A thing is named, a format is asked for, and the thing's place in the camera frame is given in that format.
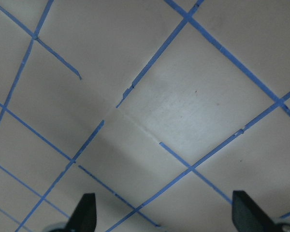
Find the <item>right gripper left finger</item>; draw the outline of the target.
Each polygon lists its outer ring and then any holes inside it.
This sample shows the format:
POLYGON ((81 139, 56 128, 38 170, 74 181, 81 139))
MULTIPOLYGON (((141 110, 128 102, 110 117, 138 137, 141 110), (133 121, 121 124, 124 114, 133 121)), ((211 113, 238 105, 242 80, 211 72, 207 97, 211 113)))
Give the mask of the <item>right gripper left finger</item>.
POLYGON ((64 232, 94 232, 97 226, 95 193, 85 193, 72 216, 63 228, 64 232))

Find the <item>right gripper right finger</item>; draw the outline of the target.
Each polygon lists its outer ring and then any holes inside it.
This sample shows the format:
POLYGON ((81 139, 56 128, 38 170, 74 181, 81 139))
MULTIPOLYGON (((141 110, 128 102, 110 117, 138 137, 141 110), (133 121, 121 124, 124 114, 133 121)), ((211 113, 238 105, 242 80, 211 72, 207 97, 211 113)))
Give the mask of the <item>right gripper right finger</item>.
POLYGON ((243 190, 232 193, 232 222, 238 232, 271 232, 275 224, 243 190))

